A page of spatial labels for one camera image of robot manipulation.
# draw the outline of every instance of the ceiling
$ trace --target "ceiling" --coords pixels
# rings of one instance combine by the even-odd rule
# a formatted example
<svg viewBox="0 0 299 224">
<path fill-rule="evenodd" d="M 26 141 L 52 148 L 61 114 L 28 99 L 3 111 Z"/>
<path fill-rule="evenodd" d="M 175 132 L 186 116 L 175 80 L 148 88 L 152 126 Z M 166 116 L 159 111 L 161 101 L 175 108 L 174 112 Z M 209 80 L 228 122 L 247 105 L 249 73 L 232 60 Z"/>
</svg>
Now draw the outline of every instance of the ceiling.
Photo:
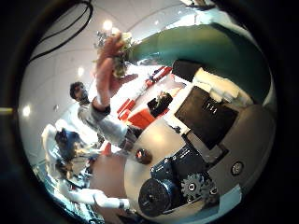
<svg viewBox="0 0 299 224">
<path fill-rule="evenodd" d="M 96 59 L 96 32 L 103 31 L 102 24 L 111 20 L 122 32 L 131 32 L 135 40 L 160 32 L 181 17 L 196 12 L 179 0 L 93 0 L 93 16 L 88 26 L 65 46 L 32 61 L 26 68 L 21 84 L 20 127 L 23 145 L 31 164 L 45 158 L 41 146 L 41 133 L 47 124 L 54 125 L 63 118 L 72 124 L 76 116 L 76 104 L 69 96 L 69 85 L 82 81 L 91 87 L 93 60 Z M 44 36 L 62 30 L 85 9 L 84 5 L 70 8 L 57 20 Z M 229 20 L 224 13 L 211 11 L 216 20 Z M 67 31 L 47 39 L 38 45 L 33 56 L 51 49 L 75 33 L 87 20 L 88 13 Z M 23 109 L 30 106 L 30 115 Z"/>
</svg>

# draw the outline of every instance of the cable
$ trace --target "cable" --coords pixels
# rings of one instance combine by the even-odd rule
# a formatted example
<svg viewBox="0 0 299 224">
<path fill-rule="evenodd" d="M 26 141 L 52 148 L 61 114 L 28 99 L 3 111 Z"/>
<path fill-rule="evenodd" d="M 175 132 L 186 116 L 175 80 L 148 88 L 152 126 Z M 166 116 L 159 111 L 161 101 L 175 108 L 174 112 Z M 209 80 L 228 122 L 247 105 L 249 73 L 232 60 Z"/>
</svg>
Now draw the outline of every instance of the cable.
<svg viewBox="0 0 299 224">
<path fill-rule="evenodd" d="M 49 39 L 49 38 L 51 38 L 51 37 L 53 37 L 53 36 L 55 36 L 55 35 L 58 35 L 58 34 L 62 33 L 63 31 L 65 31 L 65 30 L 69 29 L 70 27 L 72 27 L 72 26 L 73 26 L 79 19 L 82 18 L 82 16 L 85 14 L 85 12 L 87 11 L 87 9 L 88 9 L 88 7 L 85 7 L 85 10 L 83 11 L 83 13 L 82 13 L 79 17 L 77 17 L 71 24 L 69 24 L 68 26 L 66 26 L 63 30 L 58 31 L 58 32 L 56 32 L 56 33 L 54 33 L 54 34 L 52 34 L 52 35 L 48 35 L 48 36 L 42 38 L 42 39 L 38 42 L 37 45 L 39 45 L 40 43 L 44 42 L 46 39 Z"/>
<path fill-rule="evenodd" d="M 88 19 L 86 20 L 86 22 L 82 25 L 82 27 L 80 27 L 73 35 L 71 35 L 69 38 L 67 38 L 63 43 L 57 45 L 56 47 L 52 48 L 52 49 L 49 49 L 49 50 L 46 50 L 42 53 L 39 53 L 37 54 L 35 57 L 33 57 L 32 59 L 30 59 L 27 63 L 27 65 L 32 62 L 33 60 L 37 59 L 37 58 L 40 58 L 44 55 L 47 55 L 59 48 L 61 48 L 62 46 L 64 46 L 65 44 L 67 44 L 70 40 L 72 40 L 74 37 L 76 37 L 80 32 L 82 32 L 82 30 L 88 25 L 92 15 L 93 15 L 93 5 L 90 3 L 90 2 L 87 2 L 87 1 L 80 1 L 81 4 L 84 4 L 87 6 L 87 8 L 90 10 L 90 14 L 89 14 L 89 17 Z"/>
</svg>

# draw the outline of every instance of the screw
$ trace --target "screw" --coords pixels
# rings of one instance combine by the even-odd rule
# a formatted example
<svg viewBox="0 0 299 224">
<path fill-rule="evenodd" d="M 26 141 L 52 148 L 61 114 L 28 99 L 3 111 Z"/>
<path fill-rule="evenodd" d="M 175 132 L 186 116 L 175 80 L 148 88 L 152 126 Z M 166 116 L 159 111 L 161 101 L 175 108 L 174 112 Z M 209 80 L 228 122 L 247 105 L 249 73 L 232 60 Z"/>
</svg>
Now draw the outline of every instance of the screw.
<svg viewBox="0 0 299 224">
<path fill-rule="evenodd" d="M 195 185 L 193 183 L 191 183 L 189 186 L 188 186 L 188 189 L 190 191 L 194 191 L 195 190 Z"/>
<path fill-rule="evenodd" d="M 233 166 L 232 166 L 232 175 L 240 175 L 243 171 L 244 165 L 241 161 L 237 161 Z"/>
</svg>

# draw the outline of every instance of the black gear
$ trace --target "black gear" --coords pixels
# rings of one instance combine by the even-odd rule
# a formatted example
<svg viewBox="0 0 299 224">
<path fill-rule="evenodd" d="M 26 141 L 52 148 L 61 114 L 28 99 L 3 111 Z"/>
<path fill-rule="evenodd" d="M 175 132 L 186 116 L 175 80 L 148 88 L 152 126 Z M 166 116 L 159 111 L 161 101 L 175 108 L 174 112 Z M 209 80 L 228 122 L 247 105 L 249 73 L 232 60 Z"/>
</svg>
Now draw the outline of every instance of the black gear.
<svg viewBox="0 0 299 224">
<path fill-rule="evenodd" d="M 212 182 L 209 179 L 205 180 L 203 175 L 188 175 L 187 179 L 181 182 L 181 191 L 188 202 L 192 202 L 197 199 L 207 199 L 212 186 Z"/>
</svg>

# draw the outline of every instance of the hand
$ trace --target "hand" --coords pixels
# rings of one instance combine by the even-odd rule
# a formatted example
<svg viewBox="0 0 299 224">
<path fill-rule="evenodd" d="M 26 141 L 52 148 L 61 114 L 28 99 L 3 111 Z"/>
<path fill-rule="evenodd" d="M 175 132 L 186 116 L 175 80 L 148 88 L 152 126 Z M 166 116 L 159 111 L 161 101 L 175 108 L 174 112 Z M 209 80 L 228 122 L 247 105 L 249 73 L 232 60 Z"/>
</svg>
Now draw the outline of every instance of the hand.
<svg viewBox="0 0 299 224">
<path fill-rule="evenodd" d="M 120 49 L 122 46 L 121 34 L 109 37 L 97 60 L 93 74 L 98 97 L 93 99 L 93 106 L 99 110 L 104 110 L 110 105 L 110 99 L 118 92 L 122 84 L 137 78 L 137 75 L 128 75 L 121 78 L 113 76 L 112 57 L 121 54 Z"/>
</svg>

